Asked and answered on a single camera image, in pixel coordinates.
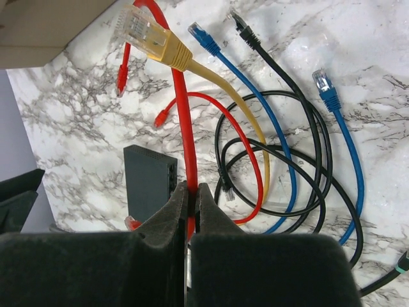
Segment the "dark grey network switch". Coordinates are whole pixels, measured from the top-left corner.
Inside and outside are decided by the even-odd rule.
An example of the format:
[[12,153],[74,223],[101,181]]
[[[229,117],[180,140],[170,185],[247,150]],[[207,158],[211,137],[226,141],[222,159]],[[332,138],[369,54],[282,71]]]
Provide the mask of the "dark grey network switch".
[[128,214],[147,221],[170,199],[178,184],[178,160],[138,145],[123,149]]

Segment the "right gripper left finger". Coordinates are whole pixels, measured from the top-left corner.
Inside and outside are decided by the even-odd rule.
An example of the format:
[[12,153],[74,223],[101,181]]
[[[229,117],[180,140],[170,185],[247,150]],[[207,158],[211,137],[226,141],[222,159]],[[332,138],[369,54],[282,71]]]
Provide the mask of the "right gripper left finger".
[[2,306],[185,306],[186,183],[132,232],[1,236]]

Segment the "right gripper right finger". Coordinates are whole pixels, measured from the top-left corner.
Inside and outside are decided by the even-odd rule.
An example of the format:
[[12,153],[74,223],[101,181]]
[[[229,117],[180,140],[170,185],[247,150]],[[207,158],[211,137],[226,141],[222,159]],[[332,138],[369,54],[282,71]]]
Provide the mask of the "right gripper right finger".
[[360,306],[342,247],[319,234],[247,234],[197,190],[191,306]]

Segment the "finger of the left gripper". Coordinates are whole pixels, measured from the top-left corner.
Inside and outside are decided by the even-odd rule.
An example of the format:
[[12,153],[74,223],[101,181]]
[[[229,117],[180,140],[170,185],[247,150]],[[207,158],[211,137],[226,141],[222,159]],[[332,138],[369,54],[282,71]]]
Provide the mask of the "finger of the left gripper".
[[38,197],[44,173],[34,169],[1,182],[1,233],[22,230]]

